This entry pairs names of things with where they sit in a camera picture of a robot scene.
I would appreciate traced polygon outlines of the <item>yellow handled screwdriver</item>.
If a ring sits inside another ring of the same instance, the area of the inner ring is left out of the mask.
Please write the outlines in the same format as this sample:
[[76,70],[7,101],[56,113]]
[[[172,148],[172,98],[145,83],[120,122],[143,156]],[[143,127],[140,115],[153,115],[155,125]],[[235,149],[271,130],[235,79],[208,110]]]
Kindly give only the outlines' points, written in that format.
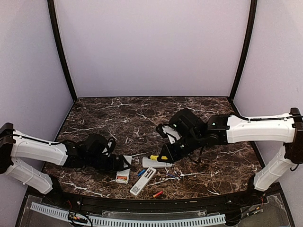
[[156,156],[156,155],[150,155],[148,158],[150,160],[157,160],[158,156]]

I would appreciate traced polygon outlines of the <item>white remote with buttons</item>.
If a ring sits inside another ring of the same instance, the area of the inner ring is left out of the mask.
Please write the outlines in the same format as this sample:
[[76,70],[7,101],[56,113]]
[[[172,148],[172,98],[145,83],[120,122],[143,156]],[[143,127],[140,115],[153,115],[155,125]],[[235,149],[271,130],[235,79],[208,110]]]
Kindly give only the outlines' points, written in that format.
[[[117,179],[118,175],[124,175],[124,176],[128,176],[127,179]],[[129,178],[130,178],[130,169],[128,170],[124,170],[124,171],[119,171],[116,173],[116,179],[115,182],[116,183],[123,183],[123,184],[127,184],[129,182]]]

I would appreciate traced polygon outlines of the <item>white remote with label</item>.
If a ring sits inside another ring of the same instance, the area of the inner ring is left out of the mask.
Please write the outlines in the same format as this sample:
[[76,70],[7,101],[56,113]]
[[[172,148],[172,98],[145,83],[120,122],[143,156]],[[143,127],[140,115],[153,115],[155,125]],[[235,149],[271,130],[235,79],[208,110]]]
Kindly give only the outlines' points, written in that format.
[[135,183],[135,185],[130,189],[130,193],[134,196],[140,194],[144,187],[149,183],[149,181],[156,174],[157,170],[153,167],[149,167]]

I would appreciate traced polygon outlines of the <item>red orange battery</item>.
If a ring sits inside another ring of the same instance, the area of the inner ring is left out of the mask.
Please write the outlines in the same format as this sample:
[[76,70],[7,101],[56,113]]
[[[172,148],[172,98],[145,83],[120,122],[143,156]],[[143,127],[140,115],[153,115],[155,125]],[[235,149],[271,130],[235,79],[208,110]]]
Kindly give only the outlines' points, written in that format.
[[163,194],[163,191],[159,191],[153,195],[154,198],[157,198]]

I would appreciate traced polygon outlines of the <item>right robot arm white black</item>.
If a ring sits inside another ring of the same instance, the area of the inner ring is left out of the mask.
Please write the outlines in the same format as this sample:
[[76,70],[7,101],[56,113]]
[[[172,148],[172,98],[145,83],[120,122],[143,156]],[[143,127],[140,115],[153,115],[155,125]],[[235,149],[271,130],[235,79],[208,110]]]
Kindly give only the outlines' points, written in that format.
[[242,202],[252,205],[287,170],[303,162],[303,117],[298,108],[274,116],[244,117],[213,115],[203,121],[189,109],[182,109],[167,124],[159,124],[158,134],[168,138],[156,160],[175,163],[197,149],[245,141],[282,143],[273,159],[252,178],[252,187],[242,194]]

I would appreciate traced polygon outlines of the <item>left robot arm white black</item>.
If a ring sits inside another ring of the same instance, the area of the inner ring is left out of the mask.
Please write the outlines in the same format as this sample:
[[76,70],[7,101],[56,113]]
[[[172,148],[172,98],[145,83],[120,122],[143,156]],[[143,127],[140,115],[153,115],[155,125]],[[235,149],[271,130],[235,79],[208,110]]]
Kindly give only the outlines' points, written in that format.
[[91,167],[99,173],[128,170],[131,163],[124,155],[113,153],[116,140],[90,134],[85,140],[60,142],[35,138],[14,129],[12,123],[0,128],[0,172],[47,195],[56,206],[63,206],[67,196],[61,192],[56,177],[38,171],[24,158],[52,163],[66,168]]

